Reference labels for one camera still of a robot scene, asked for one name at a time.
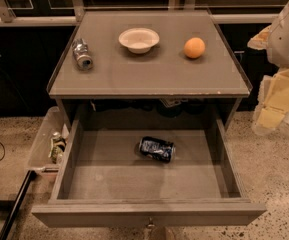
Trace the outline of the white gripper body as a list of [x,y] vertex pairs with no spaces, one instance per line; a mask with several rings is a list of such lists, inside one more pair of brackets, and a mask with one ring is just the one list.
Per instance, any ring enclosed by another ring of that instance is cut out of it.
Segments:
[[279,111],[286,117],[289,112],[289,69],[279,71],[273,76],[263,108]]

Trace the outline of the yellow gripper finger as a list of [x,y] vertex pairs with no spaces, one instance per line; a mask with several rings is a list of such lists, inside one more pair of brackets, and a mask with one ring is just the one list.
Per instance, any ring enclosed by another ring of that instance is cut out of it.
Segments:
[[270,134],[281,124],[284,117],[279,111],[257,106],[252,118],[252,130],[260,136]]
[[247,46],[255,50],[266,50],[268,48],[268,39],[271,26],[262,29],[258,34],[253,36],[247,43]]

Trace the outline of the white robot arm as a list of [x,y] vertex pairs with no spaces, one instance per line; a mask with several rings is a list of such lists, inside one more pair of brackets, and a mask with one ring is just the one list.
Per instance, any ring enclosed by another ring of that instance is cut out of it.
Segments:
[[278,67],[273,76],[263,76],[253,114],[252,130],[266,135],[282,122],[289,124],[289,2],[272,24],[251,38],[247,46],[265,50],[268,61]]

